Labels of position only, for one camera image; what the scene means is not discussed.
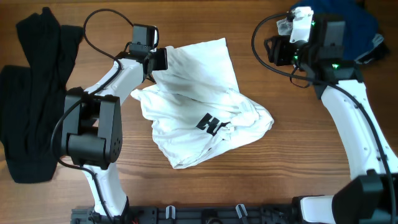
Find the white t-shirt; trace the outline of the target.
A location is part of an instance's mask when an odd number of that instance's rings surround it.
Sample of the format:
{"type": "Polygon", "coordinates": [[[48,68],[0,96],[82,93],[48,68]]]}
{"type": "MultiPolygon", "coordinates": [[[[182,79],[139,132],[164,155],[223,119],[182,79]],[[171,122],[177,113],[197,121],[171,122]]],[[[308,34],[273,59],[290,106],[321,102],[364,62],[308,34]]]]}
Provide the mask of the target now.
{"type": "Polygon", "coordinates": [[[131,96],[174,169],[255,142],[272,128],[270,112],[240,92],[226,39],[166,50],[168,68],[131,96]]]}

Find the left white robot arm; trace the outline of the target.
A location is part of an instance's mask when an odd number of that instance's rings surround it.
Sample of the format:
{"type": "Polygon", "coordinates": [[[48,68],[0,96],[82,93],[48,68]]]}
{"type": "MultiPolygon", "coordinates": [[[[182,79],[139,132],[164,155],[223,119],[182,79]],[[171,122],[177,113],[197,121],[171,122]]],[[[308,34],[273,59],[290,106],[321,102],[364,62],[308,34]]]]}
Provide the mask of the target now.
{"type": "Polygon", "coordinates": [[[95,204],[86,211],[86,222],[127,223],[129,200],[116,167],[123,144],[121,105],[153,71],[166,69],[165,48],[132,44],[98,83],[67,93],[54,130],[62,132],[60,155],[70,157],[69,168],[84,173],[93,194],[95,204]]]}

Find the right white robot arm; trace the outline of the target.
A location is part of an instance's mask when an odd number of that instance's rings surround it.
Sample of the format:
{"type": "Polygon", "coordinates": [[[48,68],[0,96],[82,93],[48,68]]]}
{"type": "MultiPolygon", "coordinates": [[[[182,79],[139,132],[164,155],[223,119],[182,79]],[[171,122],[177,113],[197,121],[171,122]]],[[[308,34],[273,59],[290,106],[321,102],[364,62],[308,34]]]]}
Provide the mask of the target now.
{"type": "Polygon", "coordinates": [[[292,223],[396,223],[397,156],[389,147],[368,102],[363,76],[343,57],[345,21],[315,14],[309,7],[283,13],[289,34],[264,42],[264,66],[279,73],[283,65],[305,72],[334,120],[345,148],[350,182],[334,195],[295,197],[292,223]]]}

